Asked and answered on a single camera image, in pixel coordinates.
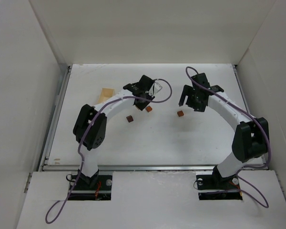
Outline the reddish brown wood block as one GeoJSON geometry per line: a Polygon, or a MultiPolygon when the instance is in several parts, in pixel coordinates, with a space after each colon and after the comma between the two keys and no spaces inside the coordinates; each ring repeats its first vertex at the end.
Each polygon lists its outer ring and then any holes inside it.
{"type": "Polygon", "coordinates": [[[177,115],[178,115],[179,117],[182,117],[182,116],[184,116],[184,113],[183,113],[182,110],[180,110],[180,111],[177,112],[177,115]]]}

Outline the dark brown wood block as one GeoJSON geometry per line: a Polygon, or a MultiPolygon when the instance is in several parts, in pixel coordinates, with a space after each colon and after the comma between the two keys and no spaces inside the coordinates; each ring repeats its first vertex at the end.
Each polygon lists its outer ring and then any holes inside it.
{"type": "Polygon", "coordinates": [[[133,117],[131,115],[127,116],[126,119],[129,123],[133,122],[133,117]]]}

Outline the light wooden box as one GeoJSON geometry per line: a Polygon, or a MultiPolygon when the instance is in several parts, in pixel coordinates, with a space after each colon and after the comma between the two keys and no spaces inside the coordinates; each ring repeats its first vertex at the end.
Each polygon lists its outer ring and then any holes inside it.
{"type": "Polygon", "coordinates": [[[108,99],[115,95],[115,90],[112,88],[102,88],[97,102],[94,105],[106,102],[108,99]]]}

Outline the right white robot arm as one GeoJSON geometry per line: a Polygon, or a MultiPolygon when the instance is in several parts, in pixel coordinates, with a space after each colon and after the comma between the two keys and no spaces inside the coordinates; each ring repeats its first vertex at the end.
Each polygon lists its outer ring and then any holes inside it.
{"type": "Polygon", "coordinates": [[[202,184],[199,190],[231,189],[232,180],[237,173],[251,160],[268,153],[268,121],[255,118],[238,107],[224,90],[211,86],[205,73],[190,77],[192,85],[185,85],[179,106],[187,105],[196,112],[204,112],[207,107],[216,111],[233,129],[232,152],[227,158],[213,168],[210,175],[198,176],[202,184]]]}

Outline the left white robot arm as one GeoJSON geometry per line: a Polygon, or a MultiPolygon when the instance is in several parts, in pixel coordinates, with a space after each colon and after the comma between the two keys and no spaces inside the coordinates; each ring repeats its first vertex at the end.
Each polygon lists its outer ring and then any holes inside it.
{"type": "Polygon", "coordinates": [[[97,183],[99,169],[96,159],[89,159],[86,154],[103,143],[109,120],[133,105],[142,111],[161,88],[155,85],[155,80],[143,75],[138,82],[125,85],[106,101],[93,106],[85,104],[81,108],[72,131],[79,143],[78,154],[82,160],[77,177],[79,182],[89,188],[97,183]]]}

